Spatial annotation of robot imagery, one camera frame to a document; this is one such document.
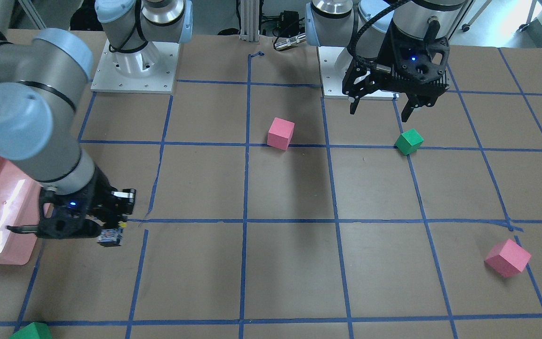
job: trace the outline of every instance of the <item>black cable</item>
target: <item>black cable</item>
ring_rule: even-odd
[[[365,25],[361,27],[359,32],[357,32],[357,34],[355,34],[355,36],[351,38],[351,41],[349,42],[346,49],[348,50],[349,54],[355,59],[355,61],[357,61],[357,63],[367,68],[372,68],[372,63],[370,61],[366,60],[363,56],[357,55],[357,43],[359,42],[359,39],[361,39],[361,36],[363,36],[363,33],[365,33],[372,25],[374,25],[384,15],[394,11],[400,6],[403,6],[407,2],[409,2],[409,0],[399,0],[397,2],[394,2],[394,4],[391,4],[390,6],[386,7],[385,9],[383,9],[383,11],[379,12],[374,17],[372,17],[369,21],[367,21]]]
[[[129,36],[127,36],[127,38],[125,39],[125,41],[123,41],[123,43],[120,45],[120,47],[112,47],[112,44],[110,43],[108,45],[108,51],[110,51],[111,53],[116,53],[116,52],[122,52],[123,51],[123,47],[127,44],[127,42],[129,42],[129,39],[131,39],[131,37],[133,36],[133,33],[135,33],[135,30],[137,30],[137,26],[140,26],[142,23],[140,22],[140,18],[141,18],[141,9],[142,9],[142,0],[137,0],[135,2],[135,24],[133,25],[133,28],[131,29],[131,32],[129,33]],[[140,38],[144,40],[143,38],[143,34],[140,33],[139,34]]]
[[[277,51],[277,48],[275,48],[275,44],[277,43],[277,41],[279,40],[279,37],[288,30],[288,28],[292,27],[295,23],[297,22],[300,22],[300,21],[303,21],[305,18],[304,17],[301,17],[300,19],[298,19],[298,21],[293,21],[290,25],[286,26],[286,28],[284,28],[283,30],[281,30],[281,32],[279,32],[279,34],[277,34],[277,37],[275,38],[275,41],[273,42],[273,49]]]

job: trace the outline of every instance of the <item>floor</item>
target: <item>floor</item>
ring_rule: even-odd
[[[71,133],[137,189],[133,219],[122,247],[39,240],[0,266],[0,339],[542,339],[542,49],[449,60],[452,90],[406,124],[402,100],[323,99],[316,50],[270,38],[194,36],[171,97],[86,86]],[[508,238],[533,257],[504,279],[483,260]]]

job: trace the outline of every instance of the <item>small colorful block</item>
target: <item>small colorful block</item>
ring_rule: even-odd
[[[507,239],[496,244],[486,256],[484,262],[503,277],[511,277],[521,273],[530,259],[530,253],[513,240]]]
[[[267,134],[267,144],[280,150],[287,150],[293,134],[294,122],[275,118]]]
[[[9,339],[52,339],[47,325],[42,323],[30,323],[14,333]]]
[[[404,156],[411,154],[422,145],[423,137],[415,129],[409,129],[397,139],[396,146]]]

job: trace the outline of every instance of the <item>metal rod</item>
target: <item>metal rod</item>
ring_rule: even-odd
[[[47,28],[45,26],[45,22],[41,18],[41,15],[37,13],[37,9],[35,8],[35,5],[32,3],[31,0],[18,0],[20,6],[24,9],[24,12],[26,13],[26,16],[28,19],[32,22],[35,27],[39,28],[39,30],[44,30]]]

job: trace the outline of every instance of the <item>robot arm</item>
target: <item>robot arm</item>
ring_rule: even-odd
[[[119,245],[136,192],[112,187],[69,133],[92,63],[83,41],[56,28],[28,46],[0,40],[0,156],[43,186],[38,225],[8,226],[12,232],[99,236],[102,245]],[[46,216],[49,204],[53,212]]]
[[[307,4],[307,41],[346,47],[352,56],[342,83],[351,114],[364,95],[387,90],[406,94],[406,122],[414,109],[435,105],[450,86],[446,35],[464,2],[361,0],[353,8],[351,0],[314,0]]]

